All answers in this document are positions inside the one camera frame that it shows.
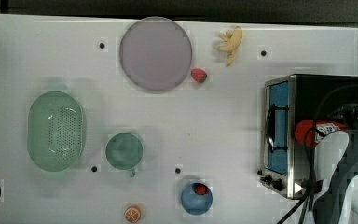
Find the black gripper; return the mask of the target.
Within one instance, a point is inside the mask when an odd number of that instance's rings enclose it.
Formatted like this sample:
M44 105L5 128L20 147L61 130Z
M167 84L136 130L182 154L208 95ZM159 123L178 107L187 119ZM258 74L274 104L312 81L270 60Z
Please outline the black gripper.
M332 111L329 116L332 119L342 120L352 130L358 130L358 104L342 105Z

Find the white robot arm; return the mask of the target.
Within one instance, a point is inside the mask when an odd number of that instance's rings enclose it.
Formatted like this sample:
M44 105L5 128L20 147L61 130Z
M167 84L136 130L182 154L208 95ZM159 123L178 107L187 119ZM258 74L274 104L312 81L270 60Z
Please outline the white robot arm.
M346 129L328 134L315 148L315 224L347 224L349 212L358 213L358 105L344 105L332 117Z

